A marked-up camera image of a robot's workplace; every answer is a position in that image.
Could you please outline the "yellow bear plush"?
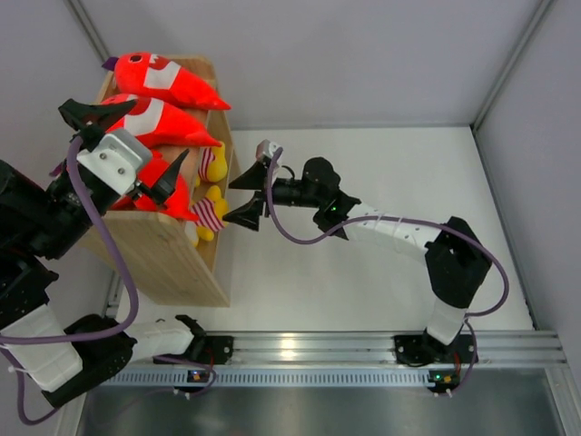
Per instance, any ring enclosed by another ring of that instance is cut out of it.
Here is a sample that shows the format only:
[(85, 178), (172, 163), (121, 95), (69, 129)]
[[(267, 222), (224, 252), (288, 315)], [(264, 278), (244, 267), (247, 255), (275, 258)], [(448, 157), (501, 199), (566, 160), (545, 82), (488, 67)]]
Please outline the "yellow bear plush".
[(201, 183), (218, 183), (224, 179), (228, 173), (226, 161), (226, 146), (220, 142), (218, 147), (203, 147), (198, 152), (198, 168), (194, 186)]
[(194, 247), (200, 241), (211, 242), (227, 223), (223, 216), (229, 211), (229, 205), (218, 185), (211, 186), (203, 198), (192, 205), (192, 212), (199, 217), (197, 221), (188, 221), (184, 231)]

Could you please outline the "red shark plush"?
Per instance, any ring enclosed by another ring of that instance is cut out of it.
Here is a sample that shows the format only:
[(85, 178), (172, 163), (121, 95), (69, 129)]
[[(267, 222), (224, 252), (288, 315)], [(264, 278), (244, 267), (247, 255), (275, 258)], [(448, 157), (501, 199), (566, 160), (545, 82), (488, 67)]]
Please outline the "red shark plush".
[(144, 146), (152, 149), (171, 144), (185, 147), (221, 147), (204, 124), (182, 109), (163, 100), (138, 96), (136, 94), (117, 94), (102, 101), (106, 104), (135, 102), (133, 109), (112, 125), (110, 131), (123, 128)]
[(82, 150), (76, 162), (87, 194), (101, 215), (128, 208), (195, 221), (188, 186), (180, 174), (184, 158), (180, 154), (169, 162), (156, 150), (140, 158), (133, 153), (103, 149)]
[(132, 52), (112, 56), (102, 64), (102, 68), (113, 72), (119, 90), (125, 94), (205, 111), (231, 109), (200, 76), (159, 54)]

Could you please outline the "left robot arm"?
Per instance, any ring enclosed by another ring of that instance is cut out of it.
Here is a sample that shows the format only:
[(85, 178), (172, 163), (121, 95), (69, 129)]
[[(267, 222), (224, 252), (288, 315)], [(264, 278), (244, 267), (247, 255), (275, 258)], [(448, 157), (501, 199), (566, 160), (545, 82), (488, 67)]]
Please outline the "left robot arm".
[(61, 327), (47, 287), (57, 274), (45, 262), (66, 254), (97, 229), (120, 257), (103, 216), (121, 197), (143, 194), (161, 203), (174, 193), (180, 163), (152, 184), (138, 174), (152, 152), (117, 122), (134, 108), (66, 101), (59, 109), (74, 129), (61, 172), (40, 187), (8, 163), (1, 166), (1, 348), (20, 377), (31, 378), (59, 408), (112, 378), (131, 362), (173, 355), (197, 362), (206, 334), (192, 318), (123, 322), (89, 314)]

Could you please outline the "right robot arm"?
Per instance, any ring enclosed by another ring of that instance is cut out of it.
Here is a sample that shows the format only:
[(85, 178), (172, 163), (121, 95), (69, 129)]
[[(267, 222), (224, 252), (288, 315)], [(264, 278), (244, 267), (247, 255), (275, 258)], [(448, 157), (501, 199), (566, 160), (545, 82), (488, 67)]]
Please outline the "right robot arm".
[(437, 227), (390, 221), (379, 210), (340, 189), (340, 176), (322, 158), (309, 159), (302, 176), (277, 179), (268, 175), (271, 158), (259, 158), (230, 182), (252, 198), (229, 212), (228, 223), (256, 231), (270, 205), (315, 209), (313, 221), (323, 231), (350, 242), (375, 243), (424, 265), (435, 304), (422, 335), (404, 343), (397, 360), (408, 366), (453, 362), (459, 332), (491, 261), (478, 249), (478, 238), (466, 221), (451, 217)]

